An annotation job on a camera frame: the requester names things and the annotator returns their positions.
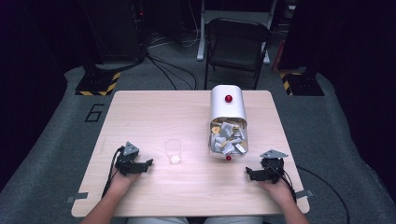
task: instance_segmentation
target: table top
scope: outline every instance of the table top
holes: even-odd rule
[[[265,189],[250,181],[246,167],[260,170],[270,149],[288,154],[284,169],[296,192],[303,189],[269,91],[243,91],[248,153],[226,161],[209,155],[210,91],[117,91],[106,115],[72,214],[85,217],[100,201],[111,160],[127,141],[140,149],[135,161],[154,159],[118,206],[116,217],[217,217],[279,214]],[[166,140],[183,142],[182,163],[171,165]],[[308,200],[297,200],[303,213]]]

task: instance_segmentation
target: red button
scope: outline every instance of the red button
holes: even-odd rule
[[[230,103],[232,100],[233,100],[233,97],[231,95],[225,96],[225,102]]]

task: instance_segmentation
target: white container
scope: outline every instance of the white container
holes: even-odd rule
[[[232,85],[213,88],[210,115],[210,155],[227,161],[245,156],[248,153],[248,123],[241,89]]]

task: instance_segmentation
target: gray pants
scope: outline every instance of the gray pants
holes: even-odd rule
[[[184,217],[131,217],[128,224],[189,224]],[[208,217],[205,224],[262,224],[262,217]]]

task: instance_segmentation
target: gray carpet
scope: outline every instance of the gray carpet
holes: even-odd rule
[[[276,35],[270,48],[274,59],[277,44],[283,35]],[[198,76],[204,86],[205,63],[196,61],[198,43],[189,48],[166,44],[148,52],[174,63]],[[121,64],[107,64],[117,67]],[[187,73],[173,70],[193,86]],[[34,148],[0,194],[0,223],[78,223],[71,216],[68,196],[78,192],[113,94],[108,96],[76,96],[75,87],[84,75],[82,68],[65,74],[68,88],[58,109]],[[190,87],[169,75],[178,90]],[[332,84],[318,75],[325,96],[288,96],[279,74],[265,65],[258,90],[273,94],[296,164],[330,183],[345,201],[350,223],[396,223],[396,206],[382,187],[375,172],[361,160],[349,136],[344,113],[338,104]],[[115,91],[172,90],[164,74],[149,60],[124,71]],[[92,106],[101,110],[98,122],[84,122]],[[324,182],[299,170],[306,189],[315,196],[306,214],[311,223],[347,223],[346,210]],[[271,223],[285,223],[282,216],[265,217]],[[125,218],[113,218],[123,223]]]

